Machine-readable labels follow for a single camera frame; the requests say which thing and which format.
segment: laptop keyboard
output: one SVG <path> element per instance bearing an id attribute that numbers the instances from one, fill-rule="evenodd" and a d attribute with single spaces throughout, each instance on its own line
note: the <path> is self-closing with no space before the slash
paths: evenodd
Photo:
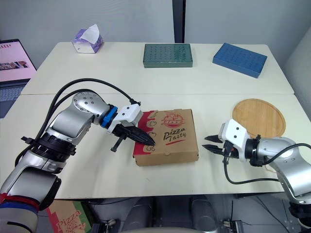
<path id="1" fill-rule="evenodd" d="M 20 95 L 22 87 L 14 87 L 0 90 L 0 101 L 16 100 Z"/>

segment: robotic arm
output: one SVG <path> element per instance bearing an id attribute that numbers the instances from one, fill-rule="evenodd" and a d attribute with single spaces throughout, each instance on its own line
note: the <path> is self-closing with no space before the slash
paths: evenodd
<path id="1" fill-rule="evenodd" d="M 224 143 L 224 148 L 216 145 L 203 145 L 209 151 L 221 154 L 224 158 L 225 175 L 232 184 L 250 183 L 255 181 L 279 181 L 290 200 L 291 214 L 297 217 L 302 225 L 311 226 L 311 165 L 300 155 L 298 146 L 285 137 L 251 139 L 246 129 L 231 119 L 221 126 L 218 135 L 208 136 L 206 140 Z M 264 178 L 244 182 L 230 180 L 227 172 L 229 158 L 242 161 L 250 160 L 252 166 L 269 164 L 277 173 L 278 180 Z"/>
<path id="2" fill-rule="evenodd" d="M 56 174 L 75 154 L 76 145 L 91 124 L 119 137 L 112 151 L 127 137 L 145 145 L 155 144 L 146 132 L 135 126 L 142 117 L 139 104 L 125 106 L 119 112 L 117 109 L 93 92 L 77 93 L 71 105 L 56 116 L 37 142 L 22 138 L 32 146 L 1 187 L 0 232 L 35 232 L 38 210 L 49 207 L 61 184 Z"/>

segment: wooden pizza board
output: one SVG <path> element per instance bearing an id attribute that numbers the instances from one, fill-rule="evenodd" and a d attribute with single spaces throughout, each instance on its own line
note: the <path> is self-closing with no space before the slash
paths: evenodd
<path id="1" fill-rule="evenodd" d="M 247 99 L 239 102 L 233 109 L 232 118 L 244 126 L 252 138 L 257 134 L 261 137 L 280 137 L 285 132 L 283 114 L 263 100 Z"/>

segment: white table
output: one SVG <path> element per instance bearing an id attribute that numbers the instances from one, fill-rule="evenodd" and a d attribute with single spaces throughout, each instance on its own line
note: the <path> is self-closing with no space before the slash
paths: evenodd
<path id="1" fill-rule="evenodd" d="M 120 94 L 102 94 L 107 103 L 122 107 L 128 104 Z M 257 182 L 230 184 L 224 175 L 222 156 L 212 154 L 201 145 L 204 137 L 217 134 L 223 122 L 231 118 L 234 106 L 241 100 L 258 98 L 277 107 L 286 120 L 283 136 L 297 143 L 311 143 L 311 123 L 296 97 L 284 95 L 132 95 L 142 102 L 143 111 L 191 108 L 199 148 L 199 160 L 194 163 L 138 167 L 132 158 L 134 142 L 126 139 L 116 153 L 110 148 L 117 138 L 93 125 L 77 153 L 67 160 L 59 175 L 62 185 L 57 198 L 111 198 L 131 196 L 256 193 L 283 191 L 279 183 Z M 15 157 L 26 147 L 22 136 L 34 137 L 43 122 L 53 95 L 20 96 L 5 119 L 0 122 L 0 184 L 14 167 Z M 70 100 L 62 105 L 65 108 Z M 310 151 L 301 149 L 311 163 Z M 231 159 L 228 166 L 232 180 L 276 177 L 262 167 Z"/>
<path id="2" fill-rule="evenodd" d="M 22 94 L 55 94 L 80 78 L 110 82 L 128 94 L 293 94 L 266 45 L 238 45 L 268 56 L 258 79 L 213 64 L 221 44 L 191 44 L 192 68 L 144 68 L 145 43 L 105 42 L 97 54 L 77 53 L 70 42 L 58 43 Z M 80 83 L 97 93 L 116 93 L 97 83 Z"/>

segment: laptop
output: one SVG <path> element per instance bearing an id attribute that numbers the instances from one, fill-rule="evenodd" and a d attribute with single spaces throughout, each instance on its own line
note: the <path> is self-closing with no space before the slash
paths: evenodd
<path id="1" fill-rule="evenodd" d="M 4 118 L 36 68 L 18 39 L 0 41 L 0 118 Z"/>

